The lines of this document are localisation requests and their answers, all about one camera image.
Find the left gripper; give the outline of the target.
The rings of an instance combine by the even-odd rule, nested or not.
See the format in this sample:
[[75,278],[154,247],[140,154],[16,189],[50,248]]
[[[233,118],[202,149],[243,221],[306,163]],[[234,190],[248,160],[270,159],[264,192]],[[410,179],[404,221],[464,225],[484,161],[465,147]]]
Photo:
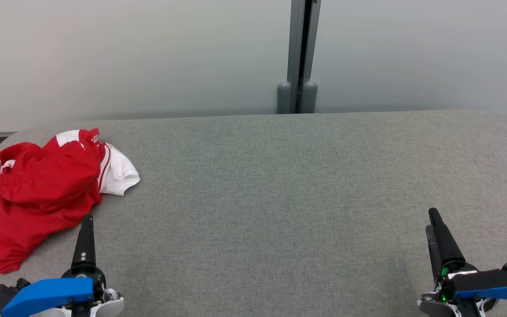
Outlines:
[[63,273],[62,278],[90,278],[93,282],[92,299],[87,299],[85,302],[69,300],[69,304],[63,307],[71,312],[71,317],[118,317],[123,311],[123,295],[107,287],[104,273],[96,267],[92,214],[87,214],[82,219],[72,268]]

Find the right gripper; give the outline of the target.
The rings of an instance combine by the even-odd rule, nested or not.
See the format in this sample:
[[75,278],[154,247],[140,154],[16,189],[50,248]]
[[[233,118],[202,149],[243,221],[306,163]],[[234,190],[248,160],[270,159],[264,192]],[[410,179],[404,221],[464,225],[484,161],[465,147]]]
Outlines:
[[417,300],[422,313],[429,317],[485,317],[496,305],[492,298],[453,300],[442,293],[442,282],[449,276],[477,273],[479,270],[465,262],[451,231],[435,207],[428,210],[430,225],[425,227],[434,291]]

